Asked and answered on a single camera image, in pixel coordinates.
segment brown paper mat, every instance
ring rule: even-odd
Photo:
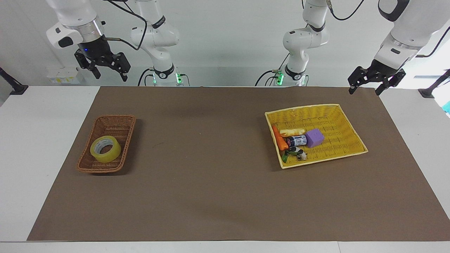
[[[381,100],[347,90],[101,87],[28,240],[450,240]],[[281,170],[264,112],[328,103],[369,152]],[[138,119],[114,176],[76,170],[102,114]]]

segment table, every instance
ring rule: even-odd
[[[114,250],[176,252],[447,252],[450,242],[23,242],[45,201],[78,133],[98,87],[32,86],[11,96],[0,108],[0,252]],[[388,90],[381,96],[389,114],[450,216],[450,171],[443,155],[450,136],[450,119],[415,90]]]

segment can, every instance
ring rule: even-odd
[[[286,143],[288,144],[289,148],[295,147],[295,146],[304,146],[307,144],[306,136],[290,136],[286,138]]]

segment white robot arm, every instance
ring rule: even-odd
[[[136,0],[136,2],[141,16],[152,26],[152,29],[146,31],[141,48],[152,59],[155,72],[154,84],[164,86],[182,85],[182,79],[172,63],[170,53],[164,48],[178,44],[180,41],[178,30],[166,22],[159,0]],[[135,27],[131,30],[131,39],[134,44],[139,44],[143,33],[143,27]]]
[[[105,40],[103,21],[99,21],[90,0],[46,0],[56,12],[59,22],[47,30],[47,37],[55,48],[78,44],[75,57],[81,68],[90,70],[100,78],[96,66],[117,71],[123,81],[127,80],[130,64],[120,52],[113,54]]]
[[[303,19],[307,23],[305,28],[287,32],[283,38],[283,45],[289,51],[288,64],[282,66],[282,74],[278,83],[288,86],[299,86],[304,78],[309,56],[306,49],[316,48],[328,42],[329,34],[325,27],[327,14],[326,0],[306,0]]]
[[[395,87],[405,76],[403,65],[413,59],[450,18],[448,0],[379,0],[378,10],[394,27],[381,44],[368,69],[357,67],[348,78],[349,92],[369,82],[382,82],[376,90]]]

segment purple block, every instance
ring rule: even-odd
[[[305,135],[306,140],[308,141],[308,143],[306,144],[308,148],[314,148],[315,146],[322,144],[322,141],[324,141],[325,139],[325,136],[317,128],[306,132]]]

